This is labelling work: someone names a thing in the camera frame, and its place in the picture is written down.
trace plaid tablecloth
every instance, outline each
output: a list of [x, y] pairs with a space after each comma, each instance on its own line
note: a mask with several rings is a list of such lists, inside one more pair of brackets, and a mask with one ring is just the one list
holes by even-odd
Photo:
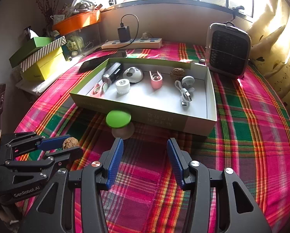
[[[160, 49], [128, 50], [129, 57], [198, 61], [200, 46], [164, 42]], [[111, 52], [98, 52], [100, 57]], [[76, 65], [62, 75], [29, 110], [16, 132], [36, 131], [46, 137], [76, 137], [84, 156], [72, 165], [81, 169], [109, 150], [114, 138], [105, 115], [78, 108], [69, 92], [88, 73]], [[253, 194], [273, 232], [290, 216], [290, 119], [267, 81], [248, 67], [244, 78], [231, 80], [212, 74], [217, 103], [217, 124], [207, 137], [200, 137], [142, 123], [135, 123], [132, 138], [124, 141], [116, 183], [102, 193], [110, 232], [181, 232], [189, 191], [178, 188], [166, 152], [175, 137], [180, 148], [208, 168], [232, 167]], [[24, 155], [37, 160], [42, 152]], [[80, 196], [76, 191], [76, 229], [81, 232]], [[210, 230], [215, 228], [215, 193], [212, 194]], [[34, 199], [19, 205], [27, 213]]]

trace blue gripper pad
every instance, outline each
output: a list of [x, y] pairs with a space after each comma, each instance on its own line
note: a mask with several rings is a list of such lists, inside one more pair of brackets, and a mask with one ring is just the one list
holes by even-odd
[[181, 189], [184, 189], [185, 188], [184, 169], [180, 163], [179, 157], [170, 139], [167, 142], [167, 153], [171, 162], [176, 183], [177, 185], [180, 186]]
[[42, 151], [50, 151], [58, 148], [62, 148], [62, 144], [65, 139], [71, 137], [70, 135], [64, 135], [59, 137], [44, 138], [37, 146], [37, 149]]
[[120, 165], [123, 152], [124, 152], [124, 141], [120, 139], [115, 149], [113, 158], [111, 159], [108, 171], [107, 171], [106, 187], [108, 190], [111, 188], [112, 185], [115, 184], [115, 180], [116, 180], [116, 176], [117, 176], [117, 172], [118, 172], [118, 168]]

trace yellow curtain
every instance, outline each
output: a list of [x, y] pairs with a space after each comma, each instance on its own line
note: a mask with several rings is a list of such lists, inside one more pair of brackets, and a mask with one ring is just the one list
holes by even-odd
[[289, 5], [285, 0], [265, 0], [264, 11], [247, 33], [252, 40], [250, 59], [274, 88], [290, 116]]

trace black power adapter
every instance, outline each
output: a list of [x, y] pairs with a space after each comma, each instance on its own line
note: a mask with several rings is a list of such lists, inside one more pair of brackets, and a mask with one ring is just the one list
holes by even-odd
[[118, 30], [118, 36], [120, 42], [127, 42], [130, 41], [131, 35], [130, 35], [130, 29], [129, 26], [124, 26], [124, 24], [120, 23], [120, 28], [117, 28]]

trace pink plastic object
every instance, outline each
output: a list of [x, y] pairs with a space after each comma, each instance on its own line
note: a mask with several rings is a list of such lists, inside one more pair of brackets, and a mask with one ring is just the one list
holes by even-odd
[[152, 88], [153, 89], [161, 88], [162, 83], [163, 83], [161, 74], [158, 71], [156, 74], [152, 74], [152, 72], [149, 71], [149, 74], [150, 74], [150, 79], [151, 79], [151, 83], [152, 83]]
[[101, 98], [104, 96], [104, 93], [106, 92], [107, 88], [108, 85], [106, 82], [103, 82], [101, 86], [99, 83], [97, 83], [91, 90], [90, 96], [95, 98]]

